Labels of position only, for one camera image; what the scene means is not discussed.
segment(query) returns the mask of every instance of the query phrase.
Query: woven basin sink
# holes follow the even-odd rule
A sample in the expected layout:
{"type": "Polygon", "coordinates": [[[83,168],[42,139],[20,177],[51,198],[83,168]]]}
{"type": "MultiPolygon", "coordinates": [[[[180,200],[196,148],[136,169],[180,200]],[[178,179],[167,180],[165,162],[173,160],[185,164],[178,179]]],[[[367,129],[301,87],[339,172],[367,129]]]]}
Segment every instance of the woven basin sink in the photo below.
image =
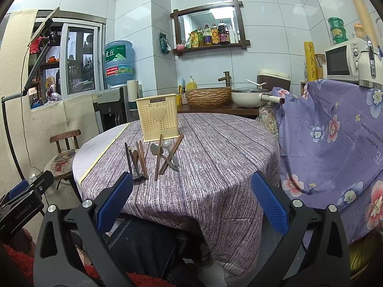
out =
{"type": "Polygon", "coordinates": [[[218,107],[231,100],[230,87],[199,88],[186,91],[186,99],[192,107],[218,107]]]}

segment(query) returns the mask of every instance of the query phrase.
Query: jeans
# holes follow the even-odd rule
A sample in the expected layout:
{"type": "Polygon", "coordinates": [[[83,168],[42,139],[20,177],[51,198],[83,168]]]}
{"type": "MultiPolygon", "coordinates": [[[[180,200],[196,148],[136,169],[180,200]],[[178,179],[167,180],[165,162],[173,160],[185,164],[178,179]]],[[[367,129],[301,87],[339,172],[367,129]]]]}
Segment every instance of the jeans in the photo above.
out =
{"type": "Polygon", "coordinates": [[[124,218],[107,240],[123,270],[166,279],[177,287],[206,287],[182,260],[201,257],[199,238],[131,215],[124,218]]]}

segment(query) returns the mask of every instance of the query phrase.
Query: yellow soap bottle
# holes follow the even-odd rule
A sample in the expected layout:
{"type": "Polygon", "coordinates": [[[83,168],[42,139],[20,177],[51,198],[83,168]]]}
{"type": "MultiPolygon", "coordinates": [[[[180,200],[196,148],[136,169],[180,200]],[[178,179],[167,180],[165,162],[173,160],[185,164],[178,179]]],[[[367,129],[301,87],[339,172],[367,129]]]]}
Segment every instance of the yellow soap bottle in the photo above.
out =
{"type": "Polygon", "coordinates": [[[197,84],[194,82],[193,77],[190,76],[190,82],[186,84],[186,90],[197,89],[197,84]]]}

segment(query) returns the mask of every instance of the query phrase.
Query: wooden countertop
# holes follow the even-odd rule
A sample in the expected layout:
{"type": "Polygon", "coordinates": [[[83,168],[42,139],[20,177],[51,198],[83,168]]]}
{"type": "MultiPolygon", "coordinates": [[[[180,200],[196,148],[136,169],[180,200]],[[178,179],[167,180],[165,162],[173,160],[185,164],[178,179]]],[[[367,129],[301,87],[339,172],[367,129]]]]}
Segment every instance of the wooden countertop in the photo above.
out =
{"type": "Polygon", "coordinates": [[[242,108],[233,104],[232,102],[226,105],[220,105],[218,107],[200,108],[192,107],[189,104],[179,105],[177,107],[178,113],[222,113],[232,114],[235,116],[257,116],[259,115],[258,108],[242,108]]]}

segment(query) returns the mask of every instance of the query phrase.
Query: bronze faucet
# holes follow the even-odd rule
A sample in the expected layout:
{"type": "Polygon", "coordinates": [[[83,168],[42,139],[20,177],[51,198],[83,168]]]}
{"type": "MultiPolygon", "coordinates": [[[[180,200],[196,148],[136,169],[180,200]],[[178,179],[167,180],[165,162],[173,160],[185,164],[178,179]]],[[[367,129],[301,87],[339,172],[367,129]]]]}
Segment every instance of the bronze faucet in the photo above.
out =
{"type": "Polygon", "coordinates": [[[230,76],[230,71],[225,71],[224,72],[225,76],[224,77],[220,77],[218,79],[218,81],[226,81],[226,87],[231,87],[231,83],[230,83],[230,80],[231,80],[231,76],[230,76]]]}

